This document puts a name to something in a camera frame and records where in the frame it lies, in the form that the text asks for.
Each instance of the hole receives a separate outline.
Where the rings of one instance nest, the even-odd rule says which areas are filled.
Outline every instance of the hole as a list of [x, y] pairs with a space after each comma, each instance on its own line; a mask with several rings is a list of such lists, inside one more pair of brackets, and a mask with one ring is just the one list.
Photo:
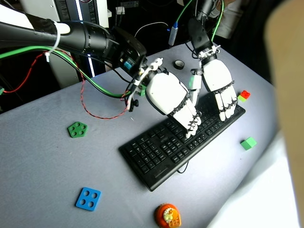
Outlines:
[[91, 207], [94, 206], [94, 203], [93, 203], [93, 202], [89, 202], [89, 203], [88, 203], [88, 206], [91, 208]]

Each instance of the red block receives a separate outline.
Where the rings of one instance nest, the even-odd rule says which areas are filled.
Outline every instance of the red block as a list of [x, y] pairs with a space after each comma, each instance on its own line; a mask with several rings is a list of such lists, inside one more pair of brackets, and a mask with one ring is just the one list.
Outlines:
[[250, 93], [246, 90], [244, 90], [240, 95], [245, 99], [248, 99], [250, 97]]

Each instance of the orange toy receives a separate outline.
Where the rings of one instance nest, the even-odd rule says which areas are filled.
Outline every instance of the orange toy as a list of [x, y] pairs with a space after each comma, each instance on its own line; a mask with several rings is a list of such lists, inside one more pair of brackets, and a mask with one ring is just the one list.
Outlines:
[[181, 215], [174, 205], [164, 203], [155, 210], [155, 221], [161, 228], [177, 228], [181, 226]]

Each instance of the white robotic hand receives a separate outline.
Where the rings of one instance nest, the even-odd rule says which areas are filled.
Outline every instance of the white robotic hand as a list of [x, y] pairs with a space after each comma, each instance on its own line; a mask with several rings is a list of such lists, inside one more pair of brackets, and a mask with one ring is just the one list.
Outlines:
[[232, 85], [231, 74], [226, 65], [214, 59], [203, 66], [204, 84], [215, 93], [221, 121], [234, 114], [238, 99]]
[[160, 113], [172, 116], [186, 128], [187, 138], [196, 134], [201, 113], [196, 111], [187, 88], [175, 75], [156, 74], [146, 88], [146, 96]]

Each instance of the white cloth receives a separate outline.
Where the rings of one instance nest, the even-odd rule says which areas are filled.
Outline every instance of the white cloth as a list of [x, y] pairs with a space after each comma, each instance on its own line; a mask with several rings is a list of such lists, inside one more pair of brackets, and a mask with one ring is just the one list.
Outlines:
[[300, 228], [281, 133], [208, 226], [226, 227]]
[[[234, 30], [237, 27], [238, 21], [243, 15], [241, 6], [247, 5], [248, 0], [236, 0], [227, 6], [224, 5], [224, 13], [222, 20], [216, 32], [217, 36], [230, 39]], [[215, 18], [219, 15], [219, 11], [215, 9], [210, 13], [210, 17]]]

